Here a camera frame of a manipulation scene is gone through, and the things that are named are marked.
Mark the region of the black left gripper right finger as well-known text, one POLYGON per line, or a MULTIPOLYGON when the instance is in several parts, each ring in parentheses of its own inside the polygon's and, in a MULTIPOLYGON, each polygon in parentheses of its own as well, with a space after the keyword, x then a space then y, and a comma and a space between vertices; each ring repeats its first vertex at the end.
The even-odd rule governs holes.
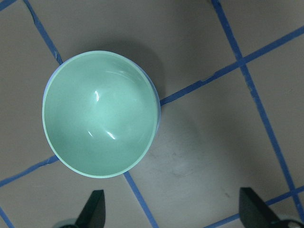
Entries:
POLYGON ((245 228, 302 228, 301 222, 281 220, 252 188, 239 190, 239 219, 245 228))

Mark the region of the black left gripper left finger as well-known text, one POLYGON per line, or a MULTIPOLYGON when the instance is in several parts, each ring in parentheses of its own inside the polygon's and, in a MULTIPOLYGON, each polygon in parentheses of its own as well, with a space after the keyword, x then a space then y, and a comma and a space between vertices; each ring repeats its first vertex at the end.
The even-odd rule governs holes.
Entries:
POLYGON ((75 222, 65 220, 56 223, 54 228, 104 228, 106 220, 104 190, 92 191, 75 222))

